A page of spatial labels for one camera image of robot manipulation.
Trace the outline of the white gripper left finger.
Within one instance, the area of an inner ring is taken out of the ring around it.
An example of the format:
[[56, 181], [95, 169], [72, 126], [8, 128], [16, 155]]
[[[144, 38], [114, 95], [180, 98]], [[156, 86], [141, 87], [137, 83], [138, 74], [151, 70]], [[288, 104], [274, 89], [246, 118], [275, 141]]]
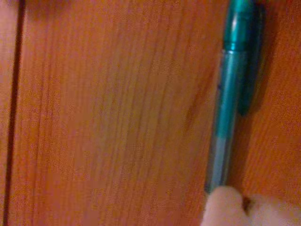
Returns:
[[230, 186], [220, 186], [207, 197], [203, 226], [248, 226], [251, 199]]

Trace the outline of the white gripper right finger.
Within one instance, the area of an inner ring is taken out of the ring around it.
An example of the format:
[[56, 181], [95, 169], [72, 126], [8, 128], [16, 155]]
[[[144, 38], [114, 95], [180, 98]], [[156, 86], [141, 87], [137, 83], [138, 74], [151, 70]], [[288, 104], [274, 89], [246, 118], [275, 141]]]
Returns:
[[299, 226], [301, 208], [277, 198], [252, 195], [246, 207], [252, 226]]

